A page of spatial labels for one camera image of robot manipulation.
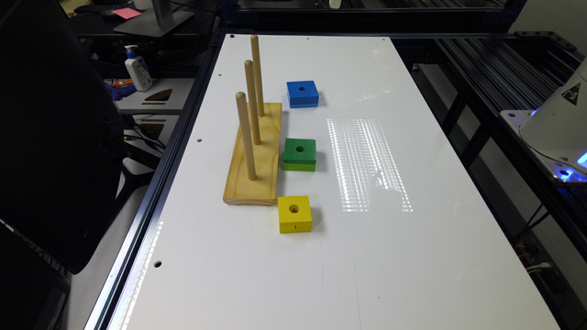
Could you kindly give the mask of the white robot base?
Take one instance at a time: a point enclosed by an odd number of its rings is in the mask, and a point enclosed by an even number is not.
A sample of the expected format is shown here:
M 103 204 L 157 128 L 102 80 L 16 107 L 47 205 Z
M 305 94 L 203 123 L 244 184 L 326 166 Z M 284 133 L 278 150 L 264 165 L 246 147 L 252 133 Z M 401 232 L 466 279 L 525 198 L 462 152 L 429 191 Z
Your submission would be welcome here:
M 504 110 L 501 118 L 554 182 L 586 183 L 586 63 L 535 110 Z

